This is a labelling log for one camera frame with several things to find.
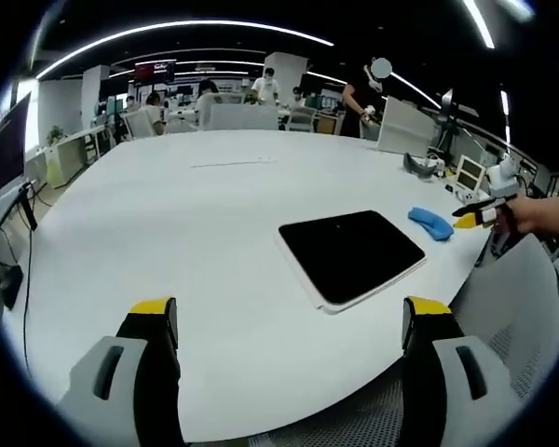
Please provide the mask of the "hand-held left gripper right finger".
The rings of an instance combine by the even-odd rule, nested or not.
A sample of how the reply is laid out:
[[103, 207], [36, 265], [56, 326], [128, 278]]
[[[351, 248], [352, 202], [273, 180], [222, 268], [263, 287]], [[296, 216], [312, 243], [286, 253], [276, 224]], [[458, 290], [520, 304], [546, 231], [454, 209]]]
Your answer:
[[447, 305], [404, 298], [402, 351], [403, 446], [486, 446], [517, 412], [508, 368]]

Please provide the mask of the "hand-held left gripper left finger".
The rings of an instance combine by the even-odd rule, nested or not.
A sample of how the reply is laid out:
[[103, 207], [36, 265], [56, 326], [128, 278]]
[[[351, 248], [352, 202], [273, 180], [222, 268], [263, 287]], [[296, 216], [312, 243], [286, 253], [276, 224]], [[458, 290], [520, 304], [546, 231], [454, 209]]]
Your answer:
[[184, 446], [173, 297], [136, 304], [71, 369], [58, 404], [90, 446]]

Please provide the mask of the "person's right hand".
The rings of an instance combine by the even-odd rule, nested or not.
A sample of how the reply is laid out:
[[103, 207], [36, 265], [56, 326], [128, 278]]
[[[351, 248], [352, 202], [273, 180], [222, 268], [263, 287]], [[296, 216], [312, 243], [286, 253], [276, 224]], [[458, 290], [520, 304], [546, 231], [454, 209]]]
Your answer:
[[545, 199], [535, 199], [527, 196], [518, 196], [509, 202], [509, 207], [520, 233], [528, 234], [541, 229], [545, 202]]

